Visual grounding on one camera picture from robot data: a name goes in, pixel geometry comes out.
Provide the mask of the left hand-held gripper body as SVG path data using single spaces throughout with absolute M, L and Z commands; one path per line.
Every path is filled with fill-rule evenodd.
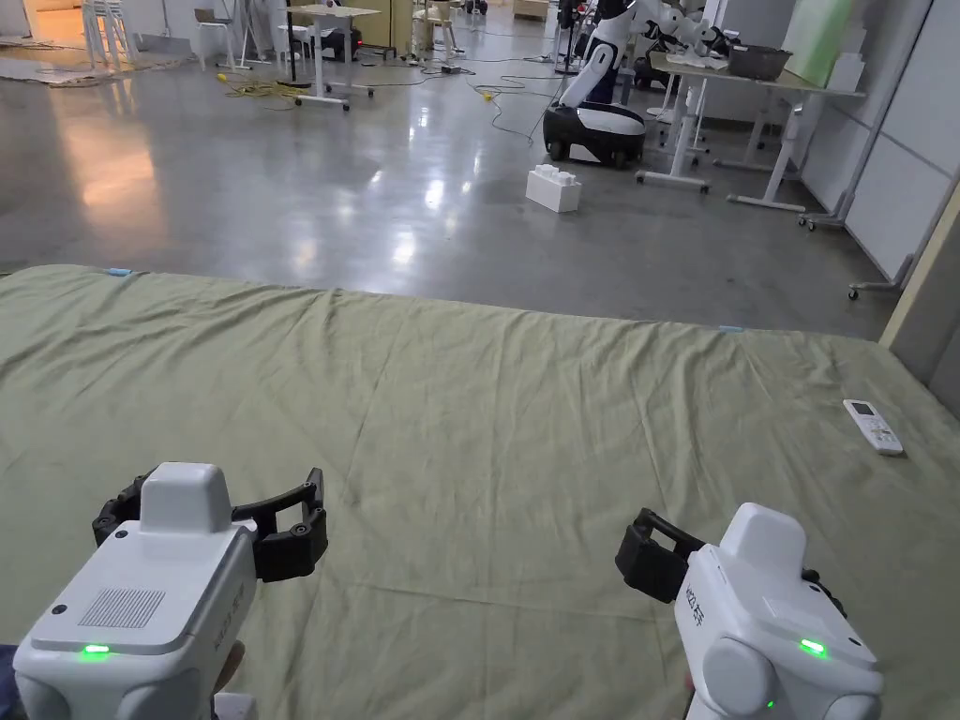
M 218 678 L 256 592 L 253 530 L 224 474 L 165 462 L 13 659 L 30 719 L 254 719 Z

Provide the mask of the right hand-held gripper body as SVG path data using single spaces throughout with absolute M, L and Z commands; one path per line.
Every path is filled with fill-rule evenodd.
M 689 719 L 877 719 L 877 658 L 802 582 L 793 517 L 748 502 L 721 541 L 694 552 L 678 596 L 693 684 Z

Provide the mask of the person's left hand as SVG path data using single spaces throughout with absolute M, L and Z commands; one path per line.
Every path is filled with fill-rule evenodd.
M 226 687 L 226 685 L 230 682 L 233 675 L 235 674 L 237 669 L 240 667 L 243 661 L 243 658 L 245 656 L 245 653 L 246 653 L 246 648 L 244 643 L 240 640 L 236 640 L 233 643 L 226 657 L 226 661 L 223 669 L 221 670 L 221 672 L 219 672 L 214 693 L 218 693 L 219 691 L 222 691 Z

